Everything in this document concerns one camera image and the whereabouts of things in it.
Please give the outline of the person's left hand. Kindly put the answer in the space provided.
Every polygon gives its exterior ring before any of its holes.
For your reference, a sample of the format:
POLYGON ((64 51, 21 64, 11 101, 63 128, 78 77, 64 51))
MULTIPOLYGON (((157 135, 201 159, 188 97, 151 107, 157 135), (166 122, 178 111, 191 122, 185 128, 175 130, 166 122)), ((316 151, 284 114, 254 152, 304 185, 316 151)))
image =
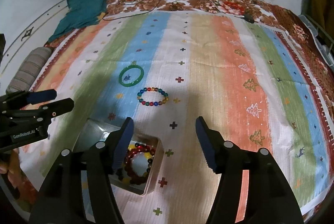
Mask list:
POLYGON ((17 188, 21 182, 21 170, 19 162, 19 150, 1 153, 1 174, 6 174, 13 188, 17 188))

